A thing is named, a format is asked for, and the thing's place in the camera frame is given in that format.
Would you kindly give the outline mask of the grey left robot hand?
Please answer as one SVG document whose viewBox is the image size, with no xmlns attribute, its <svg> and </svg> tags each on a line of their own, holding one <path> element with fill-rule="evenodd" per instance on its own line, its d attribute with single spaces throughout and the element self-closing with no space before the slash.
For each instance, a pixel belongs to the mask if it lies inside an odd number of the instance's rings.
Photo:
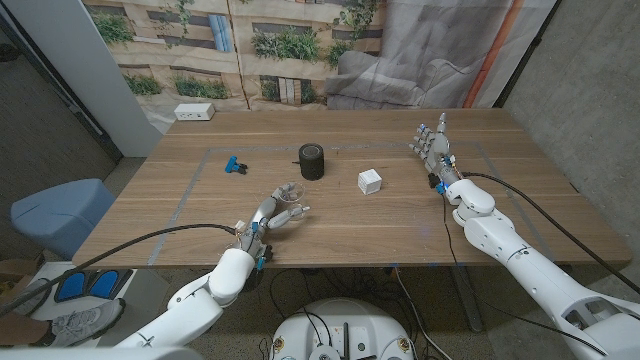
<svg viewBox="0 0 640 360">
<path fill-rule="evenodd" d="M 263 243 L 267 231 L 280 228 L 292 220 L 299 220 L 310 210 L 303 202 L 304 194 L 305 187 L 298 182 L 279 186 L 260 203 L 247 227 L 239 234 L 238 248 L 254 258 L 257 269 L 261 269 L 273 258 L 272 246 Z"/>
</svg>

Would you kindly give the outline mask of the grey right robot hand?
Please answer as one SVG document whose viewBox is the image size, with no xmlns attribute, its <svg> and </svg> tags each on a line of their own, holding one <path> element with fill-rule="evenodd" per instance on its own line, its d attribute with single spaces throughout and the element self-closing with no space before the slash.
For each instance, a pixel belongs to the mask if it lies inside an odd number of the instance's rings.
<svg viewBox="0 0 640 360">
<path fill-rule="evenodd" d="M 446 190 L 463 176 L 456 169 L 455 156 L 450 151 L 449 140 L 445 134 L 447 115 L 443 112 L 435 131 L 421 124 L 417 129 L 418 135 L 413 138 L 409 148 L 424 162 L 428 171 L 429 186 L 439 194 Z"/>
</svg>

